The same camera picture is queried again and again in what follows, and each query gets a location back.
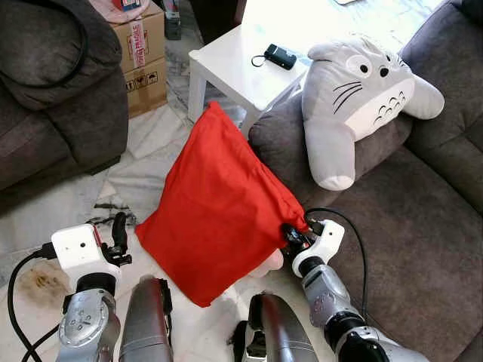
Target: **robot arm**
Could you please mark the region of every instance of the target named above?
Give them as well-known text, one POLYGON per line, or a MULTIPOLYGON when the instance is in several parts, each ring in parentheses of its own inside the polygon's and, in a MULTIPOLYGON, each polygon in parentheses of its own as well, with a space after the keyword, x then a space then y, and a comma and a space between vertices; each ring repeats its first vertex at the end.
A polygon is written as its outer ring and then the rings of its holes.
MULTIPOLYGON (((115 287, 119 266, 131 263, 125 215, 112 226, 114 246, 101 243, 89 224, 59 230, 52 235, 57 258, 75 293, 66 297, 59 324, 57 362, 110 362, 121 324, 115 314, 115 287)), ((172 362, 171 294, 166 281, 141 278, 134 288, 122 337, 120 361, 172 362)))
POLYGON ((248 324, 263 331, 266 355, 273 362, 318 362, 297 316, 279 296, 258 294, 251 299, 248 324))
POLYGON ((336 272, 325 262, 338 250, 343 228, 333 221, 318 222, 320 233, 309 242, 291 225, 283 225, 292 254, 292 269, 302 277, 310 320, 321 328, 339 362, 428 362, 419 352, 401 347, 377 328, 369 327, 350 303, 350 295, 336 272))

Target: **red drawstring bag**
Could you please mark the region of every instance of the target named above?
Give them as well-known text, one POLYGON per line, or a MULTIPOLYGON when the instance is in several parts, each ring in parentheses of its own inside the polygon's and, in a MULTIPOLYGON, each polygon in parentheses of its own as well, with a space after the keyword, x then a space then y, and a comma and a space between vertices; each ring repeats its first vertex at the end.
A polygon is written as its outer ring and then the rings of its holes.
POLYGON ((186 296, 206 307, 285 246, 284 222, 307 229, 297 199, 210 103, 166 178, 157 211, 136 234, 186 296))

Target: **gray sofa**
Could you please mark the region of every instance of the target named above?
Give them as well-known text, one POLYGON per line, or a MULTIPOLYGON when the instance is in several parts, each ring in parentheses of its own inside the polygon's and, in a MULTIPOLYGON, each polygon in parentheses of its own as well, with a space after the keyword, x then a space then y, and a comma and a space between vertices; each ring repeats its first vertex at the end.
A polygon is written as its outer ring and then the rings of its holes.
POLYGON ((2 212, 60 179, 108 167, 126 147, 128 100, 117 36, 88 0, 56 3, 75 18, 29 1, 0 2, 2 212), (74 68, 83 39, 82 66, 52 86, 74 68))
MULTIPOLYGON (((432 362, 483 360, 482 9, 477 0, 443 2, 402 50, 444 94, 445 109, 431 121, 400 115, 357 142, 350 189, 312 180, 300 96, 249 134, 305 208, 330 205, 355 222, 368 252, 371 324, 432 362)), ((362 262, 348 229, 331 264, 358 304, 362 262)))

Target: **black cable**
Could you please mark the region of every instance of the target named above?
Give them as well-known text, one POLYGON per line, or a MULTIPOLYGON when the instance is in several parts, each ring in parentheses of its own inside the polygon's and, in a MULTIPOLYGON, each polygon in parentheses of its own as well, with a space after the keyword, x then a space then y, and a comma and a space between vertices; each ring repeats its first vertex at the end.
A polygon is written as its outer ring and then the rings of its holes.
POLYGON ((58 87, 60 85, 64 85, 65 83, 67 83, 68 81, 70 81, 72 78, 74 78, 77 75, 77 73, 80 71, 80 69, 84 65, 85 58, 88 54, 88 34, 87 34, 87 30, 84 27, 84 24, 82 23, 82 21, 80 21, 79 18, 77 18, 77 16, 73 12, 71 12, 70 9, 64 7, 61 4, 57 4, 56 2, 53 2, 51 0, 15 0, 15 1, 25 2, 25 3, 31 4, 31 5, 41 6, 43 8, 50 8, 50 9, 57 10, 57 11, 60 11, 61 13, 63 13, 63 14, 68 15, 74 21, 74 23, 76 24, 78 31, 79 31, 79 34, 81 36, 81 50, 80 50, 80 53, 77 57, 77 60, 75 61, 74 66, 70 69, 69 73, 67 73, 61 79, 54 81, 52 83, 48 83, 48 84, 22 83, 22 82, 17 81, 16 79, 12 78, 11 76, 9 76, 8 74, 4 73, 1 70, 0 70, 0 75, 9 79, 13 83, 22 86, 22 87, 47 89, 47 88, 53 88, 53 87, 58 87))
POLYGON ((59 325, 56 325, 54 328, 49 330, 43 337, 41 337, 37 342, 35 342, 32 346, 32 349, 25 352, 22 358, 22 362, 27 362, 29 360, 29 357, 32 355, 32 352, 36 350, 43 342, 49 339, 53 334, 55 334, 58 330, 59 330, 59 325))
POLYGON ((265 63, 265 60, 266 60, 266 57, 264 55, 256 55, 256 56, 251 58, 251 65, 256 66, 257 68, 260 68, 265 63), (254 63, 255 58, 264 58, 264 59, 263 59, 263 62, 261 64, 255 64, 254 63))
POLYGON ((30 341, 27 339, 25 334, 23 334, 22 329, 18 325, 17 317, 15 316, 15 310, 14 310, 14 285, 15 285, 15 279, 17 278, 17 274, 19 270, 30 260, 40 258, 40 257, 41 257, 40 252, 39 250, 37 250, 17 264, 17 266, 12 271, 12 275, 10 276, 10 281, 8 282, 8 292, 7 292, 8 317, 10 317, 10 322, 12 323, 12 327, 14 328, 15 333, 18 335, 18 338, 20 338, 20 341, 22 341, 23 345, 25 345, 25 348, 27 348, 27 351, 31 352, 31 355, 35 362, 42 362, 42 360, 38 356, 35 349, 33 349, 32 344, 30 344, 30 341))
POLYGON ((346 220, 347 223, 351 226, 352 230, 354 230, 355 236, 357 237, 357 241, 359 242, 359 246, 361 248, 362 265, 364 266, 364 279, 362 281, 361 313, 362 313, 362 317, 367 321, 368 319, 368 261, 367 261, 367 255, 365 253, 365 247, 364 247, 364 243, 362 241, 361 235, 359 234, 357 228, 354 226, 352 221, 350 221, 347 216, 345 216, 340 211, 331 209, 329 207, 314 207, 312 209, 308 209, 304 214, 305 220, 308 222, 309 214, 315 213, 315 212, 335 213, 336 215, 346 220))
POLYGON ((57 258, 57 254, 55 253, 54 245, 52 243, 46 243, 42 245, 40 250, 34 251, 32 254, 28 255, 26 258, 22 259, 17 266, 15 266, 12 274, 10 276, 10 280, 8 282, 8 291, 7 291, 7 308, 8 308, 8 317, 10 318, 10 322, 12 327, 14 328, 15 333, 17 334, 20 341, 22 341, 25 348, 27 348, 26 354, 23 356, 22 361, 27 361, 30 356, 34 359, 35 362, 42 362, 39 355, 35 351, 37 347, 39 347, 43 342, 45 342, 50 336, 52 336, 56 331, 59 325, 56 325, 52 330, 47 332, 43 337, 41 337, 37 342, 33 345, 27 339, 25 334, 23 333, 22 329, 20 328, 17 317, 15 315, 14 310, 14 287, 15 287, 15 280, 17 279, 18 272, 21 268, 27 264, 32 259, 37 258, 46 258, 46 259, 55 259, 57 258))

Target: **stuffed toy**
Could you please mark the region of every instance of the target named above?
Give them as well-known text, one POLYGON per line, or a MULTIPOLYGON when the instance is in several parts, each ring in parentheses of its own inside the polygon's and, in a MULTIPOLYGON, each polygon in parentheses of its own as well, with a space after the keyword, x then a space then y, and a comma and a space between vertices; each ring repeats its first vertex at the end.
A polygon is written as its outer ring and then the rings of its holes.
POLYGON ((319 44, 302 96, 310 170, 324 189, 344 190, 355 179, 354 143, 400 111, 431 119, 445 99, 402 59, 366 38, 319 44))

